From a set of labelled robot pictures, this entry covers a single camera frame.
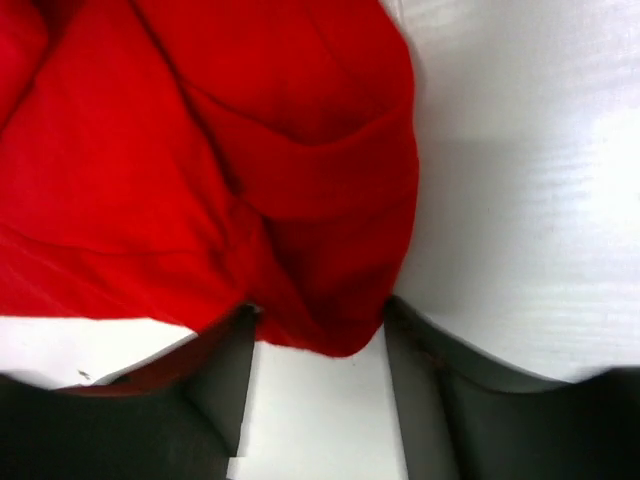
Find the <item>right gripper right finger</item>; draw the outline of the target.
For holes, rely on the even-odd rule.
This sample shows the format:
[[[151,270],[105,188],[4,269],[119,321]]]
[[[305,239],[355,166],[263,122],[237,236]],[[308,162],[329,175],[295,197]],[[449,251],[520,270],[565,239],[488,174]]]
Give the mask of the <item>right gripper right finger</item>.
[[[520,370],[398,297],[384,331],[411,479],[636,479],[639,369],[576,383]]]

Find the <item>red t-shirt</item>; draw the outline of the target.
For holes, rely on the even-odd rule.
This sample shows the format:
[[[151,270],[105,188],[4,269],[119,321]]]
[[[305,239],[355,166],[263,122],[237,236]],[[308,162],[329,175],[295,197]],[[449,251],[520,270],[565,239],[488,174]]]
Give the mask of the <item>red t-shirt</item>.
[[[151,318],[334,357],[414,225],[407,44],[377,1],[5,1],[1,312]]]

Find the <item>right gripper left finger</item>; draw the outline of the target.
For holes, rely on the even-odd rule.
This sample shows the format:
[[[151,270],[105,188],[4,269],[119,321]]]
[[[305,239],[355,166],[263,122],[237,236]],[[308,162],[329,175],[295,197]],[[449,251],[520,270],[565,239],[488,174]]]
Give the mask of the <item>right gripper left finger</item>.
[[[257,319],[242,306],[104,385],[49,390],[2,375],[2,478],[226,478]]]

